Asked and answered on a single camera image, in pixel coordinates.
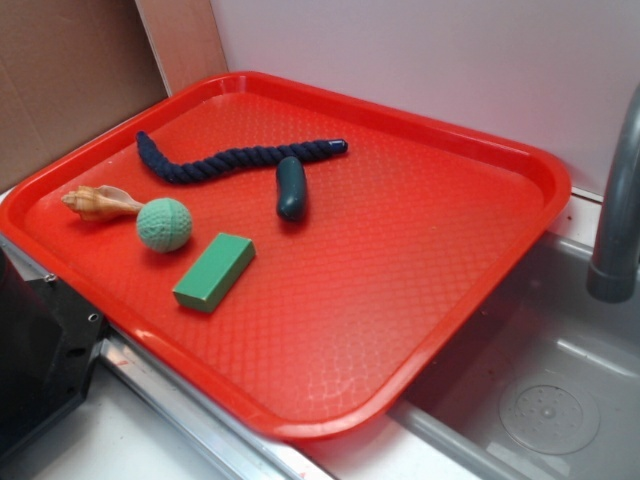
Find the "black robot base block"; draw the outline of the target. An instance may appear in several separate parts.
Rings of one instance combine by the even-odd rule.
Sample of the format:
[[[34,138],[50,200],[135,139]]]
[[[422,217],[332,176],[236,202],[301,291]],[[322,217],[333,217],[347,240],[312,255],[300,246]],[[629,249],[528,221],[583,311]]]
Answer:
[[[1,459],[86,399],[104,314],[61,279],[26,280],[1,254]]]

